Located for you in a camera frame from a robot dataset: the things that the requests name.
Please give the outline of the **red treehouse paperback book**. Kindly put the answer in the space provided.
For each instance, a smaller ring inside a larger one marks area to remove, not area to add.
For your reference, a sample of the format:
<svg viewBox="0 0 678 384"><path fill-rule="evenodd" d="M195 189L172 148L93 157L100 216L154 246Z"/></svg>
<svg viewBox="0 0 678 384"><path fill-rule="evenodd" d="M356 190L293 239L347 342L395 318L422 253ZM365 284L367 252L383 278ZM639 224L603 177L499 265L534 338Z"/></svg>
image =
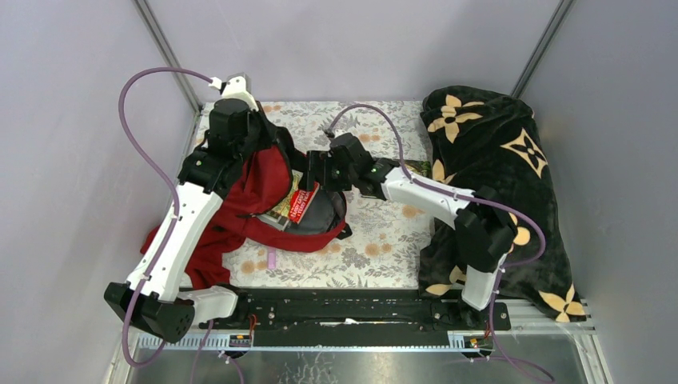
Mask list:
<svg viewBox="0 0 678 384"><path fill-rule="evenodd" d="M320 187L320 184L315 182L311 190L300 190L302 172L293 170L292 176L290 192L274 208L258 216L260 220L277 230L286 230L291 224L299 224Z"/></svg>

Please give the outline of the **red student backpack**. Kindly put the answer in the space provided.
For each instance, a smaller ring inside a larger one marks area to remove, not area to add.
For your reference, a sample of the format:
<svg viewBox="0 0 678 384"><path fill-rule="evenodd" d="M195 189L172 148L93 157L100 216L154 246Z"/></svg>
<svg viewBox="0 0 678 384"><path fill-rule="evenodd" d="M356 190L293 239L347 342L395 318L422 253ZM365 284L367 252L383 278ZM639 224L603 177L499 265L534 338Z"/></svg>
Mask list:
<svg viewBox="0 0 678 384"><path fill-rule="evenodd" d="M260 217L285 201L296 186L293 172L305 164L305 156L296 149L289 131L270 123L263 147L251 154L243 174L204 229L197 248L228 253L246 240L280 250L311 253L332 240L353 235L346 221L347 201L342 192L317 193L313 202L327 203L319 213L308 209L304 219L319 219L319 224L304 228L301 224L279 230Z"/></svg>

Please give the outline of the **pink marker pen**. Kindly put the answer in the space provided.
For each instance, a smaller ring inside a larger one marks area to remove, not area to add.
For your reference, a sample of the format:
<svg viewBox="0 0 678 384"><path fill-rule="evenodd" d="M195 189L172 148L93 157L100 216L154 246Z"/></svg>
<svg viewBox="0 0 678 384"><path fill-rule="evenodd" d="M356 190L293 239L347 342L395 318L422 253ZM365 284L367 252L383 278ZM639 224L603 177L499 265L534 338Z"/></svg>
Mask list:
<svg viewBox="0 0 678 384"><path fill-rule="evenodd" d="M277 268L277 251L275 249L269 249L267 252L267 268L269 270Z"/></svg>

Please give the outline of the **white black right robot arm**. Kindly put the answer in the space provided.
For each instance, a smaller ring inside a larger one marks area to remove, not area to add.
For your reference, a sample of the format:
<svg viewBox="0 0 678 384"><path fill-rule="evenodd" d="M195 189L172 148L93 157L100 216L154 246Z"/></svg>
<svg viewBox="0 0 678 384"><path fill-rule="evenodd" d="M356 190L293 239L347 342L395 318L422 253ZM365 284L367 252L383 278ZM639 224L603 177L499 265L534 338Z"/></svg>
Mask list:
<svg viewBox="0 0 678 384"><path fill-rule="evenodd" d="M342 134L328 150L310 150L302 161L299 187L327 191L357 188L366 197L415 206L450 226L459 258L467 266L460 322L477 330L490 319L488 307L498 270L517 234L509 212L496 202L496 192L459 189L413 174L402 160L375 158L352 134Z"/></svg>

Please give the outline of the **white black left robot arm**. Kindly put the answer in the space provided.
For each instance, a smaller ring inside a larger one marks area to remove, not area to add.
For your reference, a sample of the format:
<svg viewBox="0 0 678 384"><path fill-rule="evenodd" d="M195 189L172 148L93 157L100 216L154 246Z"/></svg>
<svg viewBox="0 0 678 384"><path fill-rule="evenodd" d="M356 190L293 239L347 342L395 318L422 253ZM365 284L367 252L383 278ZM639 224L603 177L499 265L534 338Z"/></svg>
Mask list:
<svg viewBox="0 0 678 384"><path fill-rule="evenodd" d="M145 255L124 282L111 282L104 300L126 328L176 343L192 326L219 319L237 329L248 318L237 289L223 283L182 290L181 278L200 237L234 191L248 155L267 135L256 101L223 98L209 116L206 148L185 159L168 213Z"/></svg>

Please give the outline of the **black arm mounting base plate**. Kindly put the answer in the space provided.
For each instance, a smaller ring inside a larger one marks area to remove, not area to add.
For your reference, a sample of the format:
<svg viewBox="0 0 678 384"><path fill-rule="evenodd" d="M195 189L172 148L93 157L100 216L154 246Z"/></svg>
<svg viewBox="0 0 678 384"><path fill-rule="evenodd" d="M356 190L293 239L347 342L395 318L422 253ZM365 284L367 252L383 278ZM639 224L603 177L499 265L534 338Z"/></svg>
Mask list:
<svg viewBox="0 0 678 384"><path fill-rule="evenodd" d="M248 288L214 330L242 330L256 347L454 348L453 336L510 330L508 309L474 310L457 291L441 298L406 289Z"/></svg>

